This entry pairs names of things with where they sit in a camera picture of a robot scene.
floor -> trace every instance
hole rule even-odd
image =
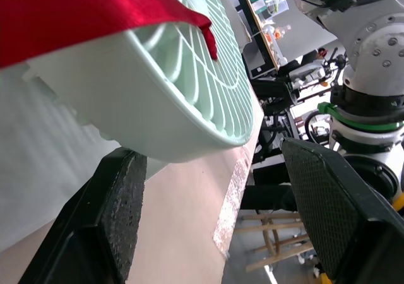
[[[239,212],[236,227],[260,225],[258,221],[241,221],[240,217],[245,214],[255,214],[255,211],[244,210]],[[282,230],[280,239],[287,239],[293,234],[299,234],[300,230]],[[229,249],[229,258],[225,264],[222,284],[318,284],[313,278],[312,264],[305,262],[300,265],[296,257],[280,261],[272,266],[276,282],[271,281],[264,268],[246,273],[247,264],[259,261],[268,256],[268,253],[251,250],[264,245],[261,232],[247,234],[233,234]]]

textured rubber pad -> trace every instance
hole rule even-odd
[[[101,217],[119,281],[124,283],[132,265],[145,188],[147,158],[130,152],[122,162]]]

metal frame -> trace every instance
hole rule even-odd
[[[236,10],[243,11],[244,15],[246,16],[247,23],[250,26],[252,34],[258,33],[259,28],[254,20],[254,14],[252,14],[249,9],[248,1],[239,0],[239,2],[240,5],[236,7]],[[268,49],[265,46],[264,39],[262,38],[262,36],[260,34],[257,34],[253,38],[256,41],[258,49],[264,59],[264,64],[252,70],[249,70],[251,72],[251,77],[249,77],[251,78],[251,80],[258,78],[259,76],[262,76],[263,74],[271,71],[272,69],[275,69],[275,65],[271,60],[270,53],[268,52]]]

wooden table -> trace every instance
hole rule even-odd
[[[239,0],[239,2],[241,9],[246,16],[248,25],[250,26],[250,29],[252,31],[252,35],[256,34],[254,36],[254,39],[257,42],[258,48],[264,59],[264,64],[262,66],[251,70],[251,78],[255,79],[267,73],[268,71],[271,71],[274,68],[278,71],[281,65],[279,64],[279,62],[276,61],[275,53],[270,48],[271,44],[266,39],[263,33],[261,20],[255,13],[250,0]]]
[[[254,131],[247,145],[170,164],[146,181],[127,284],[221,282],[263,118],[256,99],[253,104]],[[238,199],[230,196],[235,188]],[[18,282],[52,223],[0,254],[0,283]]]

white wall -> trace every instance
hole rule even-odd
[[[292,27],[282,39],[277,41],[282,54],[288,61],[336,39],[333,34],[303,15],[294,0],[287,0],[287,2],[289,10],[276,15],[274,21],[277,27],[284,27],[288,24]]]

